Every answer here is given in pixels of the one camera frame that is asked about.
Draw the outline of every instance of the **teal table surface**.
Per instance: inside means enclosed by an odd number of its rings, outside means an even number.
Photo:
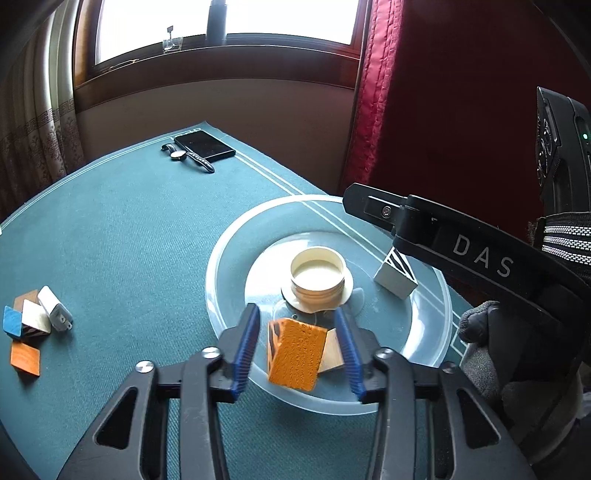
[[[201,128],[236,149],[206,174],[160,151],[170,136]],[[41,349],[41,377],[10,366],[0,335],[0,420],[42,480],[57,477],[69,453],[130,369],[186,360],[216,338],[204,275],[219,236],[241,214],[286,195],[323,192],[257,150],[208,124],[100,158],[30,200],[2,224],[0,306],[49,285],[73,314],[67,335]],[[470,306],[451,291],[455,335]],[[249,384],[220,407],[232,478],[358,480],[375,415],[335,417],[289,406]],[[178,478],[178,402],[168,428],[168,477]],[[418,450],[418,462],[424,449]],[[426,470],[417,469],[423,480]]]

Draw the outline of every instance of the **brown block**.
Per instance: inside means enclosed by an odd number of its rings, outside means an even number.
[[[23,372],[38,377],[40,375],[41,356],[39,350],[21,342],[12,342],[10,364]]]
[[[269,382],[311,391],[324,352],[327,330],[292,319],[269,323]]]
[[[23,295],[21,295],[20,297],[17,297],[14,299],[14,305],[13,305],[13,309],[21,312],[22,313],[22,304],[25,302],[25,300],[29,300],[33,303],[39,303],[37,301],[37,294],[39,293],[39,290],[31,290],[27,293],[24,293]]]
[[[322,354],[322,361],[320,362],[318,373],[342,367],[344,363],[343,355],[340,353],[339,340],[336,336],[336,330],[329,330],[329,332],[326,334],[324,353]]]

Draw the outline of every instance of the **blue block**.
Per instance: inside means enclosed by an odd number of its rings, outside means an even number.
[[[22,313],[10,307],[4,307],[4,321],[2,327],[10,336],[20,338],[22,326]]]

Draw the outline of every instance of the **clear plastic tray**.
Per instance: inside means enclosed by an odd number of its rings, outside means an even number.
[[[294,317],[330,327],[328,313],[302,314],[281,295],[280,275],[296,253],[313,245],[338,251],[353,274],[349,300],[358,325],[373,330],[383,346],[411,362],[438,367],[452,334],[452,306],[442,273],[408,258],[418,287],[400,300],[373,281],[392,238],[384,231],[345,213],[340,197],[297,195],[263,203],[246,212],[222,234],[206,272],[209,318],[216,335],[235,326],[244,306],[261,309],[261,333],[250,379],[263,390],[300,408],[332,415],[376,410],[362,405],[349,390],[343,368],[319,375],[312,392],[280,387],[267,381],[267,323]]]

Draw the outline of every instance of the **white lettering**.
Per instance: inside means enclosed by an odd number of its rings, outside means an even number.
[[[464,240],[466,243],[465,243],[464,251],[463,252],[460,252],[459,247],[460,247],[460,242],[462,240]],[[468,253],[468,248],[470,248],[470,240],[467,239],[463,235],[458,235],[457,236],[457,241],[456,241],[456,246],[453,248],[453,252],[456,255],[466,255]]]
[[[484,262],[484,266],[488,268],[488,247],[486,247],[482,253],[476,257],[476,260],[474,260],[474,263],[478,262]]]
[[[505,271],[504,272],[502,272],[500,270],[496,271],[503,278],[507,278],[509,276],[509,274],[511,273],[511,270],[507,266],[506,262],[513,263],[513,260],[510,259],[509,257],[503,257],[503,260],[501,260],[501,266],[505,269]]]

